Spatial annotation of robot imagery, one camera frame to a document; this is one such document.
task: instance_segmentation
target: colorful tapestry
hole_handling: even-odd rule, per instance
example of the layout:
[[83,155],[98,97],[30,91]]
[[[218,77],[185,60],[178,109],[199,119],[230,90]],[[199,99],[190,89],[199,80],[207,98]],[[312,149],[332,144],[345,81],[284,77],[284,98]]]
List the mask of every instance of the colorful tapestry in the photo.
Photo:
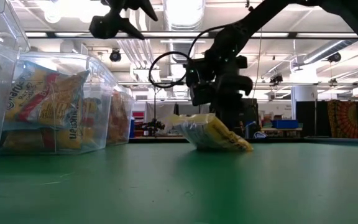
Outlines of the colorful tapestry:
[[328,102],[328,116],[333,138],[358,138],[355,102],[339,100]]

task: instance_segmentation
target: blue box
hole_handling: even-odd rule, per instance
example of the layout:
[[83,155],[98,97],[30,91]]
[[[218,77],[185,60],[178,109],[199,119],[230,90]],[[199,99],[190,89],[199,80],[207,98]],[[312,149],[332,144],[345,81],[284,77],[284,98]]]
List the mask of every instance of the blue box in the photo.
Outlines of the blue box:
[[273,128],[292,129],[299,128],[298,120],[273,120]]

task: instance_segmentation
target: green table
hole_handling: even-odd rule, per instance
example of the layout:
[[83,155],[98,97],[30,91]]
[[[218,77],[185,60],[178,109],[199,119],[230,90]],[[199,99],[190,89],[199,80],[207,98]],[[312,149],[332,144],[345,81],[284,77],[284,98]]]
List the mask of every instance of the green table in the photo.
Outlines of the green table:
[[0,157],[0,223],[358,223],[358,147],[128,144]]

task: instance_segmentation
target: blue bin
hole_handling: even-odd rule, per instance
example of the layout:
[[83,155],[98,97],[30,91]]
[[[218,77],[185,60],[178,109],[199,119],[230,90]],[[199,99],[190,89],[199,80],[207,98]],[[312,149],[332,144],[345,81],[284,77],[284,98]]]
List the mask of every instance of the blue bin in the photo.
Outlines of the blue bin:
[[277,129],[299,128],[298,120],[273,120],[272,125]]
[[131,129],[129,131],[129,138],[135,137],[135,119],[131,119]]

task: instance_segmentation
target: chip bag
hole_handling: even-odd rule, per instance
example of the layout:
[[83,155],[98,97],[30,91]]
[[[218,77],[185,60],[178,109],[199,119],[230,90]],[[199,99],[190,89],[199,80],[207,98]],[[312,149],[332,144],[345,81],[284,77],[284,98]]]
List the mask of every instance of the chip bag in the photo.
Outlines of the chip bag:
[[5,152],[52,152],[55,149],[53,130],[50,128],[8,131],[5,135],[2,144]]
[[101,100],[98,98],[85,98],[83,107],[82,123],[85,127],[92,127],[96,124],[100,115]]
[[251,144],[228,130],[214,114],[172,115],[166,120],[199,150],[253,151]]
[[23,72],[9,93],[6,121],[69,128],[69,114],[82,97],[88,75],[89,71],[64,75],[24,62]]
[[55,149],[71,151],[81,150],[84,146],[99,149],[94,142],[94,129],[84,128],[82,119],[83,100],[79,99],[75,109],[68,114],[69,128],[8,131],[2,148],[14,152],[54,152]]
[[129,139],[133,99],[123,93],[113,93],[110,104],[107,142],[124,143]]

